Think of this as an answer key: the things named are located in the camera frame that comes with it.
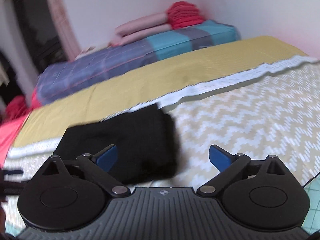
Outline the yellow quilted bed cover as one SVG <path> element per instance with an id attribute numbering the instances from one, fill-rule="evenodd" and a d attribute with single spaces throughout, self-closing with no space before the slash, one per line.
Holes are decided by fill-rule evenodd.
<path id="1" fill-rule="evenodd" d="M 34 110 L 14 140 L 10 155 L 57 147 L 69 126 L 100 121 L 151 104 L 166 107 L 312 62 L 298 48 L 270 36 L 195 50 L 131 70 Z"/>

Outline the pink fleece blanket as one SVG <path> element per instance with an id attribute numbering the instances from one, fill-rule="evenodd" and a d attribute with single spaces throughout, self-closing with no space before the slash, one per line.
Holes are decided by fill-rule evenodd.
<path id="1" fill-rule="evenodd" d="M 18 119 L 6 122 L 1 125 L 0 130 L 0 165 L 3 167 L 7 154 L 14 140 L 18 136 L 23 124 L 28 119 L 29 114 Z"/>

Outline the blue plaid folded quilt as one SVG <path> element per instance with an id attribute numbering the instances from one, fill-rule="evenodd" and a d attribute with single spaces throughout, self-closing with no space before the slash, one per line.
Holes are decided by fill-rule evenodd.
<path id="1" fill-rule="evenodd" d="M 236 27 L 207 20 L 119 47 L 109 47 L 73 62 L 49 65 L 36 89 L 42 106 L 131 70 L 194 50 L 238 41 Z"/>

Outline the red cloth pile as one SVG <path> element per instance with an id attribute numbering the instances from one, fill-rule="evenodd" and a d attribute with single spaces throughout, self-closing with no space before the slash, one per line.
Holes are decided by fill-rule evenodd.
<path id="1" fill-rule="evenodd" d="M 23 117 L 31 112 L 31 108 L 27 105 L 25 97 L 18 95 L 14 97 L 4 112 L 4 122 L 10 122 Z"/>

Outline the folded pink satin bedding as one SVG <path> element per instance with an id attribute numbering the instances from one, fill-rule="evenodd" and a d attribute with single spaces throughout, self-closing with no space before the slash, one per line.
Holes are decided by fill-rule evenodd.
<path id="1" fill-rule="evenodd" d="M 172 27 L 168 23 L 166 13 L 152 14 L 116 27 L 114 38 L 109 42 L 109 45 L 112 47 L 124 46 L 146 37 L 171 30 Z"/>

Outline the pink patterned curtain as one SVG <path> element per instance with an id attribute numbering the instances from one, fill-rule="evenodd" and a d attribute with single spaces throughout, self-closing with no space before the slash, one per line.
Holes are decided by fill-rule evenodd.
<path id="1" fill-rule="evenodd" d="M 68 61 L 74 61 L 81 49 L 69 22 L 63 0 L 47 0 L 53 24 Z"/>

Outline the folded red cloth stack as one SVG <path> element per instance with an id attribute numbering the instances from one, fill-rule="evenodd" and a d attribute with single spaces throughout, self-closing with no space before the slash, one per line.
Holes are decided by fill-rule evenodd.
<path id="1" fill-rule="evenodd" d="M 206 20 L 196 5 L 186 1 L 175 2 L 166 13 L 168 23 L 174 30 L 201 24 Z"/>

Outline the cream pillow by wall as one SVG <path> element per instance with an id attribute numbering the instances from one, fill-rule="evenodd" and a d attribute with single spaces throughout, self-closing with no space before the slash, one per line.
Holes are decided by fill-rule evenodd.
<path id="1" fill-rule="evenodd" d="M 100 46 L 91 46 L 91 47 L 88 47 L 84 50 L 82 50 L 80 52 L 80 54 L 75 58 L 75 60 L 78 60 L 84 56 L 87 56 L 87 55 L 90 55 L 90 54 L 93 54 L 97 51 L 100 51 L 100 50 L 103 50 L 103 49 L 106 49 L 106 48 L 109 48 L 110 47 L 110 43 L 108 44 L 102 44 Z"/>

